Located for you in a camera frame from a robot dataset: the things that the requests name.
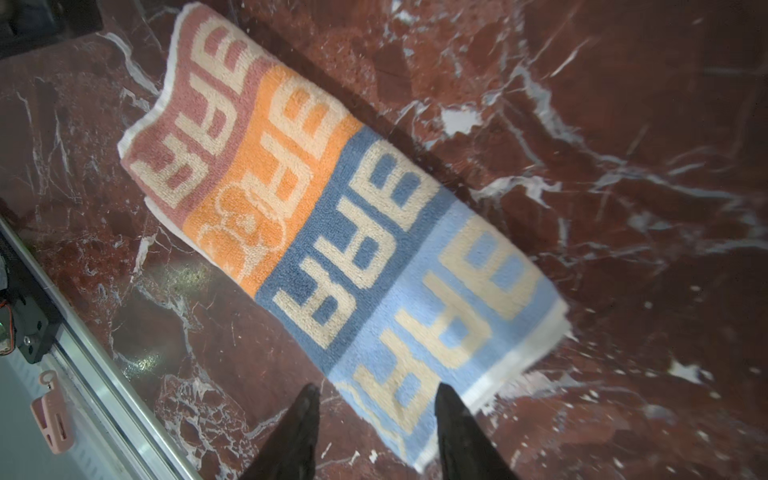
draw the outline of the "light blue towel section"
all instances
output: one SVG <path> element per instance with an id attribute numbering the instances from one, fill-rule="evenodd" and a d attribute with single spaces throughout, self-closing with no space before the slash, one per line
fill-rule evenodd
<path id="1" fill-rule="evenodd" d="M 349 141 L 255 300 L 283 322 L 384 443 L 421 471 L 436 453 L 439 382 L 475 412 L 570 326 L 557 291 L 523 253 L 428 175 L 403 174 L 398 161 L 408 160 L 389 144 L 382 149 L 380 140 L 366 127 Z M 359 178 L 352 186 L 362 163 L 371 167 L 372 148 L 382 153 L 364 179 L 369 189 L 383 189 L 397 175 L 389 197 L 407 209 L 411 196 L 429 187 L 413 222 L 367 201 Z M 362 212 L 353 219 L 377 227 L 362 231 L 365 223 L 350 220 L 352 211 Z M 355 249 L 354 266 L 321 253 L 323 242 L 339 252 Z M 368 283 L 350 273 L 376 270 L 376 262 L 381 270 Z M 295 320 L 286 299 L 310 308 L 311 319 Z"/>

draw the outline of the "orange towel section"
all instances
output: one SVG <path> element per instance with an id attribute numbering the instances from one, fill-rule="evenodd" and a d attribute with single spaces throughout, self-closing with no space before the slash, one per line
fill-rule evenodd
<path id="1" fill-rule="evenodd" d="M 361 127 L 335 98 L 276 65 L 262 78 L 228 172 L 190 212 L 184 233 L 254 295 Z"/>

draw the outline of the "multicolored towel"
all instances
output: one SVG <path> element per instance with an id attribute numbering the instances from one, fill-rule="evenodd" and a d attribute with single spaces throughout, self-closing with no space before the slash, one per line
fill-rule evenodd
<path id="1" fill-rule="evenodd" d="M 118 150 L 153 214 L 418 470 L 441 381 L 476 412 L 570 329 L 520 250 L 206 6 L 179 14 L 162 95 Z"/>

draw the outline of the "metal frame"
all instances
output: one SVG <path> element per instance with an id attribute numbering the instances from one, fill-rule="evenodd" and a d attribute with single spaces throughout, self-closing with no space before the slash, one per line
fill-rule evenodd
<path id="1" fill-rule="evenodd" d="M 69 388 L 77 389 L 113 448 L 129 464 L 126 467 L 147 480 L 200 480 L 186 455 L 2 218 L 0 230 L 65 318 L 43 361 L 66 375 Z"/>

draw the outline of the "towel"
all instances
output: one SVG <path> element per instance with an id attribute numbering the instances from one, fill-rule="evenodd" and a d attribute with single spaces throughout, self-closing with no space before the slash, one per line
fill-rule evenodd
<path id="1" fill-rule="evenodd" d="M 161 223 L 419 471 L 440 382 L 477 412 L 570 329 L 493 226 L 204 5 L 178 15 L 161 96 L 118 151 Z"/>

